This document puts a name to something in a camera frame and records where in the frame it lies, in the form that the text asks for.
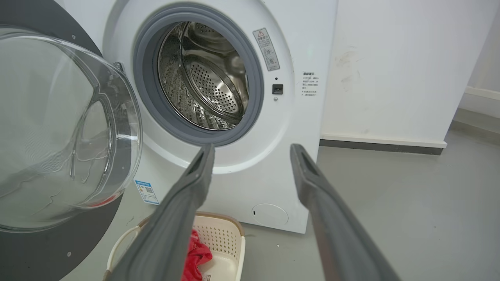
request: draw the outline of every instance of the white front-loading washing machine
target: white front-loading washing machine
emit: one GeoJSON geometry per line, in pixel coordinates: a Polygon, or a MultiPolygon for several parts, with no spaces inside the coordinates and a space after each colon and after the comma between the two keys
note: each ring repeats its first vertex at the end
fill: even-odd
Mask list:
{"type": "Polygon", "coordinates": [[[160,202],[214,143],[202,211],[306,231],[289,150],[318,153],[336,0],[62,4],[136,93],[144,146],[134,179],[145,201],[160,202]]]}

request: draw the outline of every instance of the washing machine door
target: washing machine door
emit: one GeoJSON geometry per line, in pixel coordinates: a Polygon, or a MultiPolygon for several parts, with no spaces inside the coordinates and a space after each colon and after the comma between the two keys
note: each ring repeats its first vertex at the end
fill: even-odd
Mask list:
{"type": "Polygon", "coordinates": [[[141,119],[132,87],[88,49],[99,53],[56,2],[0,3],[6,280],[59,280],[78,265],[108,228],[119,200],[112,202],[139,164],[141,119]],[[53,257],[58,249],[66,260],[53,257]]]}

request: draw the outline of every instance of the laundry basket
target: laundry basket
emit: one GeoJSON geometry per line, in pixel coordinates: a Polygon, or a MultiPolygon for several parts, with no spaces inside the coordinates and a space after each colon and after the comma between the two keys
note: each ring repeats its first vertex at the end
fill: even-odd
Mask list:
{"type": "MultiPolygon", "coordinates": [[[[116,241],[109,254],[104,280],[148,221],[149,217],[116,241]]],[[[203,281],[240,281],[245,259],[245,232],[241,224],[230,216],[197,212],[192,227],[213,256],[209,262],[198,267],[203,281]]]]}

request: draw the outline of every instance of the red cloth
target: red cloth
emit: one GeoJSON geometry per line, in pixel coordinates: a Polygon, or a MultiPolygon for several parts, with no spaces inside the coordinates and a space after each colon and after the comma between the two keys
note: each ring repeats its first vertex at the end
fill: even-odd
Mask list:
{"type": "Polygon", "coordinates": [[[198,266],[211,259],[212,253],[210,249],[200,242],[198,232],[193,229],[191,238],[189,239],[189,250],[187,251],[186,262],[184,264],[182,281],[202,281],[202,273],[198,270],[198,266]]]}

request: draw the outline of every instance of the warning label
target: warning label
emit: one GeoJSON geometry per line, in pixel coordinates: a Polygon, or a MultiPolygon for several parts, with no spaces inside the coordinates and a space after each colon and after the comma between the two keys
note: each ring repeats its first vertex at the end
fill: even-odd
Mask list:
{"type": "Polygon", "coordinates": [[[280,69],[280,63],[278,62],[278,57],[275,53],[275,47],[273,46],[273,42],[271,42],[268,31],[265,28],[255,30],[253,32],[253,36],[255,37],[255,40],[257,40],[260,51],[264,56],[267,71],[280,69]]]}
{"type": "Polygon", "coordinates": [[[142,200],[144,200],[144,202],[154,205],[160,204],[155,195],[155,192],[153,191],[153,187],[149,182],[136,180],[135,184],[137,185],[137,188],[139,189],[140,195],[142,196],[142,200]]]}
{"type": "Polygon", "coordinates": [[[316,97],[318,95],[318,84],[320,78],[314,72],[302,73],[302,96],[316,97]]]}

